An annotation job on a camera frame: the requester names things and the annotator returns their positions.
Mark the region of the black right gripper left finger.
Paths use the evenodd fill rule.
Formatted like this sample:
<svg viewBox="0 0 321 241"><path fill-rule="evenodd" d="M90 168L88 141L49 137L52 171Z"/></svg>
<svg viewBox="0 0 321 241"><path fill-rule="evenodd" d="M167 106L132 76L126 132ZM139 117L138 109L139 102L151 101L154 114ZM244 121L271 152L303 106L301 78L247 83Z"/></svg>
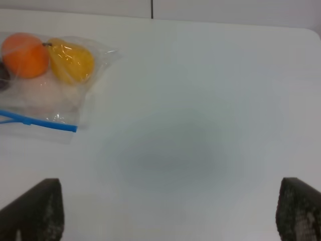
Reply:
<svg viewBox="0 0 321 241"><path fill-rule="evenodd" d="M39 182L1 209L1 240L61 240L62 186L58 178Z"/></svg>

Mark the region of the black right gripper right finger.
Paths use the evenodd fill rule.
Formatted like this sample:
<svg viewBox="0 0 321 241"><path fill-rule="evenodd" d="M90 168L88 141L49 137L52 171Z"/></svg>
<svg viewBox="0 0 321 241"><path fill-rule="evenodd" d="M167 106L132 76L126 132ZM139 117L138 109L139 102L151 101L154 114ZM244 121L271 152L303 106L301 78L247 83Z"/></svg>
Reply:
<svg viewBox="0 0 321 241"><path fill-rule="evenodd" d="M320 192L298 178L283 178L275 221L281 240L320 240Z"/></svg>

